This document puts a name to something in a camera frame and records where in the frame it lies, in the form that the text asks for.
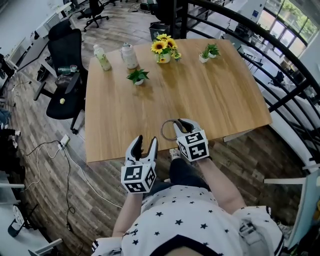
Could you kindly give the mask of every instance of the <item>flower pot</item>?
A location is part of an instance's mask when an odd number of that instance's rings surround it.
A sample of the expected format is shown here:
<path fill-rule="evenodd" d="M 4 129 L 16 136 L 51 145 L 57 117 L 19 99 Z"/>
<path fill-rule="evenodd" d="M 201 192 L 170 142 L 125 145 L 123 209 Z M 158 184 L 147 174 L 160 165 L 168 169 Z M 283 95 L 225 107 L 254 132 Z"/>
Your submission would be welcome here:
<path fill-rule="evenodd" d="M 216 54 L 211 54 L 211 53 L 209 52 L 209 58 L 214 59 L 215 57 L 217 57 Z"/>
<path fill-rule="evenodd" d="M 141 79 L 141 80 L 135 82 L 134 84 L 135 84 L 136 86 L 139 86 L 139 85 L 142 85 L 143 82 L 144 82 L 144 79 Z"/>
<path fill-rule="evenodd" d="M 165 64 L 165 63 L 168 63 L 170 61 L 170 59 L 171 59 L 170 53 L 166 53 L 166 54 L 162 54 L 162 55 L 159 55 L 159 54 L 155 55 L 155 61 L 157 63 Z"/>
<path fill-rule="evenodd" d="M 199 55 L 199 61 L 201 63 L 206 63 L 208 60 L 209 60 L 209 58 L 202 58 L 202 55 L 201 54 Z"/>

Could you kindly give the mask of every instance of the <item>white cube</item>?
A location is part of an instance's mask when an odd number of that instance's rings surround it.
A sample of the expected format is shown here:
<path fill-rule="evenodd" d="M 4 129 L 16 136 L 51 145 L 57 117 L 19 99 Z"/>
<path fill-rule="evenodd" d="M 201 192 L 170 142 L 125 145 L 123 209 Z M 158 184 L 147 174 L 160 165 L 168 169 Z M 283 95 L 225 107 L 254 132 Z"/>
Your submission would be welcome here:
<path fill-rule="evenodd" d="M 176 143 L 179 145 L 181 154 L 190 162 L 209 156 L 208 140 L 204 130 L 178 137 Z"/>
<path fill-rule="evenodd" d="M 129 193 L 150 192 L 156 177 L 156 172 L 151 163 L 123 166 L 121 168 L 121 183 Z"/>

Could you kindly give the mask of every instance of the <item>power strip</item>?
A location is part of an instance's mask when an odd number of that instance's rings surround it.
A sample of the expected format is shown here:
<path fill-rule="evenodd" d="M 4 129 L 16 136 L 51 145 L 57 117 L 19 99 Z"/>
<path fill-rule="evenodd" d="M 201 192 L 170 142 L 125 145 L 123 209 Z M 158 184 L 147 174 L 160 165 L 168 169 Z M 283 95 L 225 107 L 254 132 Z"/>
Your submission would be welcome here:
<path fill-rule="evenodd" d="M 59 150 L 63 150 L 69 141 L 70 141 L 69 136 L 65 134 L 62 140 L 60 140 L 60 143 L 58 145 Z"/>

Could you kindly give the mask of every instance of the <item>shirt sleeve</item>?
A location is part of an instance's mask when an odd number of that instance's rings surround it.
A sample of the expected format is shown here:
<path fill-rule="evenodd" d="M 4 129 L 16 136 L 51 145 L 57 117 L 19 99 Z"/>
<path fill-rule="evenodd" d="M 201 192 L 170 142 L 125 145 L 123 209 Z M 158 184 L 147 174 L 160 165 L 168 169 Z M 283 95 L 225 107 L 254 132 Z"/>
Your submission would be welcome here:
<path fill-rule="evenodd" d="M 112 252 L 120 252 L 121 242 L 122 237 L 98 238 L 92 243 L 92 256 L 109 256 Z"/>
<path fill-rule="evenodd" d="M 284 245 L 284 236 L 278 225 L 271 218 L 271 209 L 268 206 L 249 206 L 236 210 L 233 216 L 239 219 L 250 220 L 254 226 L 266 230 L 272 241 L 274 255 L 278 256 Z"/>

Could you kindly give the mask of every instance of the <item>small green plant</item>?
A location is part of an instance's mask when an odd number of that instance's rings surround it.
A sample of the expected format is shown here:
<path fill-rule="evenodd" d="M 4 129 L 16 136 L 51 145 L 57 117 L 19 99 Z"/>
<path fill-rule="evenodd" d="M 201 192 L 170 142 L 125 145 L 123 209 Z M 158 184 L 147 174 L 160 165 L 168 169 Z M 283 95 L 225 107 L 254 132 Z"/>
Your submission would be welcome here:
<path fill-rule="evenodd" d="M 126 78 L 129 79 L 129 80 L 132 80 L 132 82 L 135 84 L 136 82 L 139 82 L 142 79 L 149 79 L 147 77 L 148 73 L 149 72 L 145 72 L 144 69 L 135 70 L 130 75 L 128 75 Z"/>
<path fill-rule="evenodd" d="M 204 58 L 204 59 L 208 59 L 209 58 L 209 48 L 208 48 L 208 46 L 201 53 L 201 57 Z"/>
<path fill-rule="evenodd" d="M 212 55 L 220 55 L 219 49 L 216 44 L 208 44 L 207 48 L 209 49 L 209 53 Z"/>

